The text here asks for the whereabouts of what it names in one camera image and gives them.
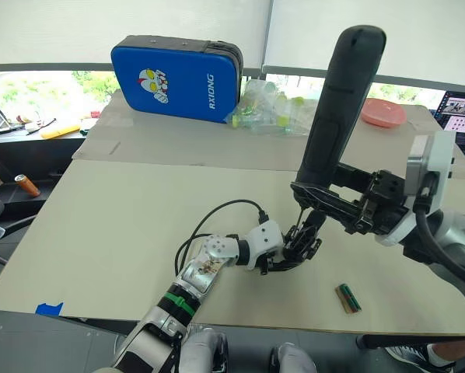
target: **black handle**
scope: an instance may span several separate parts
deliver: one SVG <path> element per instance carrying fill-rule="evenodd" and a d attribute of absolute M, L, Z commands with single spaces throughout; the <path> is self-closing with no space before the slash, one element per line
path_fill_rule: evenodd
<path fill-rule="evenodd" d="M 330 186 L 385 43 L 374 26 L 350 27 L 338 38 L 296 181 Z"/>

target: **pink plate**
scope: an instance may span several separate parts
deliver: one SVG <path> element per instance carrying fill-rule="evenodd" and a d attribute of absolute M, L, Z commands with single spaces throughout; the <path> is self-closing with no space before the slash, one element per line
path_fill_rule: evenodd
<path fill-rule="evenodd" d="M 407 120 L 402 106 L 384 99 L 366 99 L 361 117 L 367 123 L 387 128 L 400 126 Z"/>

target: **blue tape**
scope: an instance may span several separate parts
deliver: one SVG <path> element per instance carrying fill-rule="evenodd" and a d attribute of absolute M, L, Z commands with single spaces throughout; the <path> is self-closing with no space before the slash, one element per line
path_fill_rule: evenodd
<path fill-rule="evenodd" d="M 38 315 L 49 315 L 49 316 L 59 316 L 61 307 L 63 307 L 63 302 L 59 305 L 47 305 L 43 303 L 42 305 L 38 305 L 36 308 L 36 314 Z"/>

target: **orange can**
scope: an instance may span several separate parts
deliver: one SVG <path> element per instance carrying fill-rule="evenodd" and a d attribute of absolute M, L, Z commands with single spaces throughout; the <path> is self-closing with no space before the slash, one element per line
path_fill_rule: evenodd
<path fill-rule="evenodd" d="M 29 178 L 25 175 L 18 175 L 15 178 L 15 181 L 20 187 L 25 190 L 28 194 L 32 197 L 37 197 L 40 194 L 40 191 L 37 189 L 35 185 L 29 180 Z"/>

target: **blue bag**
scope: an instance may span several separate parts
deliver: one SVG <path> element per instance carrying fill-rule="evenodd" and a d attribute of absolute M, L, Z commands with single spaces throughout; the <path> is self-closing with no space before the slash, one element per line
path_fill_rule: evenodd
<path fill-rule="evenodd" d="M 239 101 L 243 56 L 234 44 L 132 35 L 111 60 L 135 110 L 225 122 Z"/>

